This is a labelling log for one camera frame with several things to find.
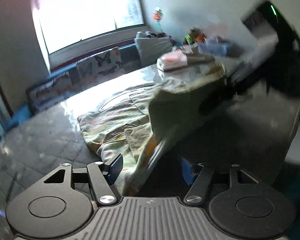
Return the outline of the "floral patterned child garment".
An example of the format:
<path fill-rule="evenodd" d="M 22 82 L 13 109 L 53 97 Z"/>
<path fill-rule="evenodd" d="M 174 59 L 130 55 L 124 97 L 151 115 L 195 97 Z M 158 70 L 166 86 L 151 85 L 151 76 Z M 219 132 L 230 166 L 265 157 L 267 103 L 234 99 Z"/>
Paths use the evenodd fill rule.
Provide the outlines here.
<path fill-rule="evenodd" d="M 114 183 L 119 195 L 137 194 L 160 157 L 210 119 L 203 110 L 225 79 L 224 65 L 213 63 L 194 81 L 169 77 L 131 87 L 112 106 L 78 117 L 85 143 L 102 161 L 122 154 L 123 168 Z"/>

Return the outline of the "clear plastic storage box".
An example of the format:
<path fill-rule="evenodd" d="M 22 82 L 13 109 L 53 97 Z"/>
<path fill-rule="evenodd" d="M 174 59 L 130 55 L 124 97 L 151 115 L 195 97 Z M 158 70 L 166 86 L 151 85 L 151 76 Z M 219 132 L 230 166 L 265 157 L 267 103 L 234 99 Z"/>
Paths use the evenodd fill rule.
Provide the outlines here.
<path fill-rule="evenodd" d="M 207 53 L 215 56 L 227 56 L 234 45 L 235 44 L 233 42 L 204 42 L 197 44 L 200 53 Z"/>

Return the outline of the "grey quilted star mat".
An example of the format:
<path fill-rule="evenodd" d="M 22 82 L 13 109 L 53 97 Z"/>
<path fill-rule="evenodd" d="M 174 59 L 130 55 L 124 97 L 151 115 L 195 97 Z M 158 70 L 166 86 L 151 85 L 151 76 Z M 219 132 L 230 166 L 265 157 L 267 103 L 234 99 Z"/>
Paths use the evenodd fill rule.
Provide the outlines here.
<path fill-rule="evenodd" d="M 83 140 L 77 118 L 108 108 L 136 89 L 168 77 L 190 82 L 206 74 L 206 64 L 164 73 L 156 65 L 138 69 L 85 90 L 10 130 L 0 142 L 0 239 L 10 239 L 5 218 L 9 202 L 58 166 L 83 167 L 98 160 Z"/>

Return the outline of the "blue sofa bench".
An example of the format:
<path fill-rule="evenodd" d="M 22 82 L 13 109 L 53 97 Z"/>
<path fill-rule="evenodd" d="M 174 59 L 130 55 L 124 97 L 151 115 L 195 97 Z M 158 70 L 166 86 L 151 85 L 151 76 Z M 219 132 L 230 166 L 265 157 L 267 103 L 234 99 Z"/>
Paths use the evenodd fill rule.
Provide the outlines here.
<path fill-rule="evenodd" d="M 123 64 L 122 68 L 126 72 L 131 72 L 133 70 L 140 68 L 140 57 L 139 57 L 138 51 L 136 49 L 135 43 L 131 39 L 131 40 L 117 42 L 117 43 L 114 43 L 114 44 L 111 44 L 108 46 L 98 48 L 87 54 L 76 57 L 76 58 L 70 60 L 69 62 L 63 63 L 60 66 L 53 69 L 52 74 L 50 76 L 46 77 L 43 81 L 41 81 L 40 83 L 38 83 L 36 85 L 39 85 L 42 82 L 48 80 L 49 78 L 55 77 L 63 72 L 68 71 L 70 73 L 71 82 L 76 91 L 76 94 L 78 94 L 78 93 L 84 91 L 85 89 L 83 89 L 81 86 L 79 74 L 76 69 L 76 63 L 86 57 L 89 57 L 91 55 L 94 55 L 94 54 L 97 54 L 97 53 L 100 53 L 100 52 L 103 52 L 103 51 L 106 51 L 109 49 L 113 49 L 115 47 L 119 48 L 119 51 L 121 54 L 121 59 L 122 59 L 122 64 Z M 30 111 L 29 101 L 28 101 L 27 104 L 23 105 L 21 108 L 19 108 L 14 113 L 14 115 L 12 116 L 12 120 L 9 121 L 7 124 L 7 130 L 10 130 L 14 127 L 21 125 L 23 122 L 25 122 L 32 116 L 34 116 L 34 114 L 32 114 Z"/>

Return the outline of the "beige folded cloth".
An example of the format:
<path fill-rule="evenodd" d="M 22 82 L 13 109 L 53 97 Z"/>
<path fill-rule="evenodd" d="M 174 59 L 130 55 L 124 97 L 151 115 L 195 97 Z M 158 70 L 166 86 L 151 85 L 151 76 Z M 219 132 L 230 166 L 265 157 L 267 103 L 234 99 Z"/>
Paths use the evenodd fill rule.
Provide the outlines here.
<path fill-rule="evenodd" d="M 200 63 L 210 63 L 214 62 L 216 59 L 213 55 L 207 53 L 200 53 L 199 48 L 196 44 L 193 45 L 183 45 L 180 47 L 181 52 L 187 58 L 187 64 L 200 64 Z"/>

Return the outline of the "stuffed toy animal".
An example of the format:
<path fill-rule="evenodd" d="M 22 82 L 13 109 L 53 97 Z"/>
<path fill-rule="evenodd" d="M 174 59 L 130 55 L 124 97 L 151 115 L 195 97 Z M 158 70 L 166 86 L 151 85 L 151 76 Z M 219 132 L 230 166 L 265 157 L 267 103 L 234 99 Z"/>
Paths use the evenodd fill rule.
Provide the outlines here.
<path fill-rule="evenodd" d="M 191 28 L 184 37 L 183 44 L 205 43 L 206 35 L 198 28 Z"/>

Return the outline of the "left butterfly cushion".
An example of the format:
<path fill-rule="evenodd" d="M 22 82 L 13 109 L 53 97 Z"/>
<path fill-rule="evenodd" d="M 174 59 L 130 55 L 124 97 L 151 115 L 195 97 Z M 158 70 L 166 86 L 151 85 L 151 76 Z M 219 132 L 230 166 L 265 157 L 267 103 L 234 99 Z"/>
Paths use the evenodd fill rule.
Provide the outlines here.
<path fill-rule="evenodd" d="M 49 78 L 26 91 L 32 114 L 40 113 L 75 94 L 68 71 Z"/>

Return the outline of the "butterfly cushion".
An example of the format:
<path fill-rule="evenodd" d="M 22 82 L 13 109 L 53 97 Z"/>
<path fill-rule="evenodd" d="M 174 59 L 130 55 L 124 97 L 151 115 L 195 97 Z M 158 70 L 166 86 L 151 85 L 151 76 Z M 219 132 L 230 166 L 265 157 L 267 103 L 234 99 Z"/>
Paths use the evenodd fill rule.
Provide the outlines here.
<path fill-rule="evenodd" d="M 26 91 L 32 114 L 40 113 L 75 94 L 68 71 L 49 78 Z"/>
<path fill-rule="evenodd" d="M 126 71 L 122 67 L 118 47 L 91 55 L 76 63 L 83 89 L 89 89 L 125 74 Z"/>

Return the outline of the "right butterfly cushion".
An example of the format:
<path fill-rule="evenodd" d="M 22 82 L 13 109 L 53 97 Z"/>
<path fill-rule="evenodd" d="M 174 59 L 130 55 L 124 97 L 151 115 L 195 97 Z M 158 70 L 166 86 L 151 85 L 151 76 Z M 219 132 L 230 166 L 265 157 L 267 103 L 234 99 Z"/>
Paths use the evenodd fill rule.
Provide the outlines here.
<path fill-rule="evenodd" d="M 89 89 L 125 74 L 126 71 L 122 67 L 118 47 L 91 55 L 76 63 L 83 89 Z"/>

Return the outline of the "wet wipes pack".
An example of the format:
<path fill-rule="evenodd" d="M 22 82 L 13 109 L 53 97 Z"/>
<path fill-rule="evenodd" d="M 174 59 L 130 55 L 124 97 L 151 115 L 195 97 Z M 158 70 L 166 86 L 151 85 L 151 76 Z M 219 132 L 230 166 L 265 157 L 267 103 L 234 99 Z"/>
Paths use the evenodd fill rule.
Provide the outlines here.
<path fill-rule="evenodd" d="M 187 56 L 181 50 L 175 50 L 157 59 L 157 68 L 163 72 L 188 66 Z"/>

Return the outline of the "grey pillow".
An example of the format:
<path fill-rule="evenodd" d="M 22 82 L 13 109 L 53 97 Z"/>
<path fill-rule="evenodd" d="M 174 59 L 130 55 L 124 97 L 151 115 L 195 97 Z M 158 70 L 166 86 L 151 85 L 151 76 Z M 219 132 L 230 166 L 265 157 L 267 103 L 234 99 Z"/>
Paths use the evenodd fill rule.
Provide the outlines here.
<path fill-rule="evenodd" d="M 174 40 L 169 36 L 160 37 L 159 34 L 150 31 L 138 31 L 134 38 L 134 43 L 138 51 L 142 67 L 155 64 L 161 55 L 170 52 L 174 45 Z"/>

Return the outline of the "colourful pinwheel toy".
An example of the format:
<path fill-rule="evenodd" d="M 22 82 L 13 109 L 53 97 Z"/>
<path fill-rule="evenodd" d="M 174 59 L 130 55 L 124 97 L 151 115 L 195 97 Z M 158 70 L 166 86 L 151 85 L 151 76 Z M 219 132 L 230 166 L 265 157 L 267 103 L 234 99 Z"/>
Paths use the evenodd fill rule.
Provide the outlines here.
<path fill-rule="evenodd" d="M 162 32 L 162 27 L 161 27 L 161 20 L 163 18 L 163 13 L 162 10 L 159 7 L 156 7 L 155 10 L 153 11 L 153 20 L 157 23 L 158 28 Z"/>

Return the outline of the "window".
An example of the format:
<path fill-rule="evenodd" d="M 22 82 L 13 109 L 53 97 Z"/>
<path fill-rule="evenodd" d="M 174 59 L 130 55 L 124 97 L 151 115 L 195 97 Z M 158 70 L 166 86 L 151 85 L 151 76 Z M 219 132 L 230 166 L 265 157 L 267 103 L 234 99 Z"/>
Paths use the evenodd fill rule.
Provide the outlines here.
<path fill-rule="evenodd" d="M 140 0 L 35 0 L 35 4 L 49 54 L 144 23 Z"/>

